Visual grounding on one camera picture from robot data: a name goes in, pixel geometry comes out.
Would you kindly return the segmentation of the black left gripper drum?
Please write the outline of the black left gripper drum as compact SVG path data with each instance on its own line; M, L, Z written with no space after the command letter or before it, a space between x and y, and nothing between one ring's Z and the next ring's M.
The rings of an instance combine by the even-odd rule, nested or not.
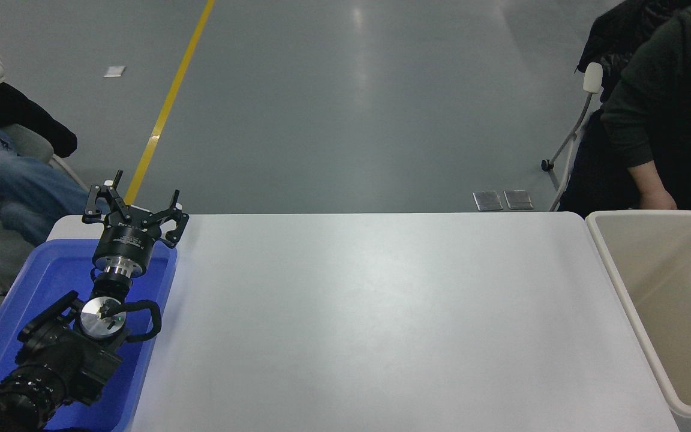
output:
M113 211L103 218L103 233L93 254L92 261L98 270L110 267L127 267L146 270L151 262L154 244L159 240L159 225L144 225L152 221L154 213L143 208L129 209L127 220L120 211Z

